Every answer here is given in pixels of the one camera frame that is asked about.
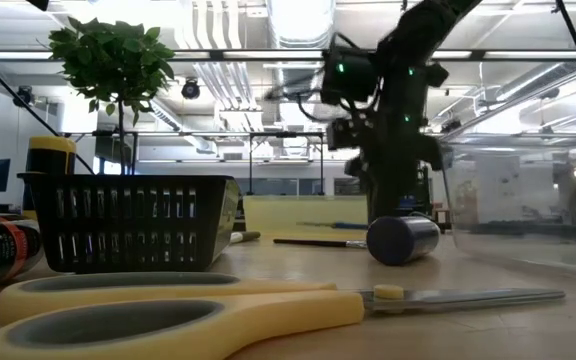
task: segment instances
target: ceiling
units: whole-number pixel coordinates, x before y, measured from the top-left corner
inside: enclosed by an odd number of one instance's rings
[[[117,0],[96,0],[103,3]],[[44,51],[48,43],[47,36],[51,30],[59,29],[67,23],[67,16],[91,18],[96,13],[87,0],[52,1],[49,11],[42,13],[24,1],[0,0],[0,51]],[[144,22],[146,26],[161,26],[160,40],[169,47],[180,50],[175,39],[175,29],[183,22],[181,10],[176,0],[121,0],[122,4],[131,3],[134,7],[122,7],[121,10],[102,13],[113,17]],[[291,0],[294,6],[285,10],[284,17],[304,26],[312,21],[308,14],[310,4],[318,0]],[[209,40],[217,48],[217,41],[211,36],[213,26],[213,2],[207,1],[207,12],[203,15],[200,1],[193,2],[193,19],[206,20]],[[410,6],[417,1],[410,1]],[[441,49],[470,50],[563,50],[574,49],[571,36],[559,13],[552,13],[553,1],[543,0],[484,0],[471,14],[459,23],[441,45]],[[567,6],[576,27],[576,0],[567,0]],[[269,49],[273,46],[270,35],[268,9],[265,1],[240,0],[239,38],[247,49]],[[397,24],[401,15],[401,1],[375,0],[337,0],[334,9],[334,30],[350,37],[363,48],[374,48],[379,39]],[[198,77],[193,64],[174,62],[171,64],[176,75],[170,91],[160,94],[162,104],[174,113],[178,120],[188,129],[214,131],[220,130],[220,118],[215,117],[215,98],[205,86],[201,96],[195,100],[185,100],[181,86],[187,77]],[[512,83],[522,75],[537,71],[540,67],[549,66],[539,62],[505,61],[505,62],[445,62],[442,65],[450,72],[450,77],[441,89],[431,90],[427,99],[427,117],[435,129],[446,120],[443,116],[447,108],[457,101],[472,102],[472,97],[482,92],[481,89],[500,89]],[[276,70],[272,63],[250,62],[246,64],[247,74],[253,94],[257,98],[261,112],[257,115],[260,125],[266,129],[282,126],[290,122],[288,115],[279,114],[277,104],[261,100],[263,94],[275,82]],[[58,63],[7,61],[0,62],[0,71],[6,79],[16,85],[32,85],[37,95],[55,99],[69,94],[70,89],[57,74],[61,70]],[[331,109],[315,106],[316,115],[330,114]],[[154,118],[143,116],[139,128],[149,131],[167,130]],[[100,115],[101,122],[112,122],[113,119]]]

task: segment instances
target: scissor blade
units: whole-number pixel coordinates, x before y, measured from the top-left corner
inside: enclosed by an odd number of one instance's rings
[[[553,289],[406,290],[402,300],[381,299],[361,291],[366,309],[373,311],[442,310],[494,307],[556,300],[565,297]]]

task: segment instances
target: ceiling camera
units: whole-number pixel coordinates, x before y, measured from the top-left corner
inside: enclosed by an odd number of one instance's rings
[[[184,99],[194,100],[199,97],[199,85],[197,78],[186,78],[186,84],[181,89],[181,95]]]
[[[28,105],[33,105],[35,102],[35,96],[32,94],[32,86],[23,85],[17,90],[17,96],[21,98],[23,102]],[[17,107],[23,107],[24,105],[16,98],[12,99],[13,104]]]

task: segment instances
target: yellow scissor handle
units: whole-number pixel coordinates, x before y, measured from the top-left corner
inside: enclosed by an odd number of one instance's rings
[[[93,305],[0,329],[0,360],[221,360],[263,339],[363,316],[361,295],[331,290]]]
[[[240,279],[212,273],[111,273],[31,280],[0,294],[0,325],[46,312],[120,301],[335,290],[333,283]]]

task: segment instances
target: scissors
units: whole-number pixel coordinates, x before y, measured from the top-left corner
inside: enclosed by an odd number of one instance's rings
[[[0,360],[221,360],[257,341],[361,322],[367,313],[561,299],[559,290],[341,291],[333,283],[211,273],[31,280],[0,294]]]

